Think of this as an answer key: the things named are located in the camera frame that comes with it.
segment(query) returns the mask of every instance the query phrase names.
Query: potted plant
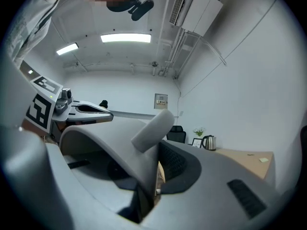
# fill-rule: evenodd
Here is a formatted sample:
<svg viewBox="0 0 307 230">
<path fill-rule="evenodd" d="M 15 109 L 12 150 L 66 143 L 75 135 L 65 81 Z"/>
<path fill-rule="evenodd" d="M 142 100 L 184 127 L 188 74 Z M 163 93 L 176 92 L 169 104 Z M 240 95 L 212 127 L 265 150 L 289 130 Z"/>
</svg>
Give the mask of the potted plant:
<svg viewBox="0 0 307 230">
<path fill-rule="evenodd" d="M 193 133 L 195 133 L 198 136 L 198 138 L 201 138 L 205 130 L 206 130 L 205 128 L 200 127 L 193 130 Z"/>
</svg>

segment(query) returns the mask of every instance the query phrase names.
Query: wall-mounted air conditioner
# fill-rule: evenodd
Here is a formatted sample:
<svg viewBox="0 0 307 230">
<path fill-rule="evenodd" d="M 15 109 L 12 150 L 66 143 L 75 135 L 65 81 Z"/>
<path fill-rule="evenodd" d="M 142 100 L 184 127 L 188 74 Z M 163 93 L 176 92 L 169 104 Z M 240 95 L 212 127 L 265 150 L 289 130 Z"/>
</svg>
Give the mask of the wall-mounted air conditioner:
<svg viewBox="0 0 307 230">
<path fill-rule="evenodd" d="M 175 0 L 170 23 L 204 36 L 222 6 L 219 0 Z"/>
</svg>

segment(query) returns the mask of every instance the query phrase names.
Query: rectangular ceiling light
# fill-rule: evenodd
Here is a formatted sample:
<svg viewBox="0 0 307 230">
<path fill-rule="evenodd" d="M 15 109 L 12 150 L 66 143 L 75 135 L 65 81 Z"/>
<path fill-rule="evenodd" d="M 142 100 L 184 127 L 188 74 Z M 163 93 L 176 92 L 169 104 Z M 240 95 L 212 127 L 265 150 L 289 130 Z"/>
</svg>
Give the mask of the rectangular ceiling light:
<svg viewBox="0 0 307 230">
<path fill-rule="evenodd" d="M 69 52 L 69 51 L 72 51 L 72 50 L 75 50 L 75 49 L 78 49 L 78 48 L 79 48 L 79 47 L 78 47 L 77 44 L 72 44 L 72 45 L 69 45 L 69 46 L 67 46 L 67 47 L 65 47 L 65 48 L 63 48 L 63 49 L 58 50 L 58 51 L 57 51 L 57 54 L 60 56 L 60 55 L 62 55 L 62 54 L 65 54 L 65 53 L 67 53 L 67 52 Z"/>
<path fill-rule="evenodd" d="M 102 35 L 101 40 L 103 43 L 110 42 L 142 42 L 150 43 L 152 36 L 149 34 L 136 34 L 136 33 L 120 33 Z"/>
</svg>

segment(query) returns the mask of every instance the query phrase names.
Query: stainless steel kettle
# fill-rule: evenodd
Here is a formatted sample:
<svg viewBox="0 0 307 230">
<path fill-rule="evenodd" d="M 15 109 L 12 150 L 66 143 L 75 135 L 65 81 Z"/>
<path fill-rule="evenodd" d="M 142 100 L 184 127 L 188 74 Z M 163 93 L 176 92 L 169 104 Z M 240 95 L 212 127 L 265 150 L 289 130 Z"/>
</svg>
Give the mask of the stainless steel kettle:
<svg viewBox="0 0 307 230">
<path fill-rule="evenodd" d="M 210 150 L 210 151 L 215 151 L 216 146 L 215 146 L 215 140 L 216 137 L 214 136 L 204 136 L 201 141 L 201 145 L 203 148 Z"/>
</svg>

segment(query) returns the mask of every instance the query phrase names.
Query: black headset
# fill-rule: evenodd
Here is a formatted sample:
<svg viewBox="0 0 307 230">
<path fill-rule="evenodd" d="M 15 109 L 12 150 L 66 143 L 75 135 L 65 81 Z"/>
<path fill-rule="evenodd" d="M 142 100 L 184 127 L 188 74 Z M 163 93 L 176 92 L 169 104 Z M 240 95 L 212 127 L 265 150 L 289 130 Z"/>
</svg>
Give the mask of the black headset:
<svg viewBox="0 0 307 230">
<path fill-rule="evenodd" d="M 153 7 L 154 7 L 153 0 L 146 0 L 143 3 L 141 3 L 140 0 L 107 3 L 107 8 L 112 12 L 123 12 L 130 9 L 128 13 L 131 14 L 131 18 L 133 21 L 138 21 Z"/>
</svg>

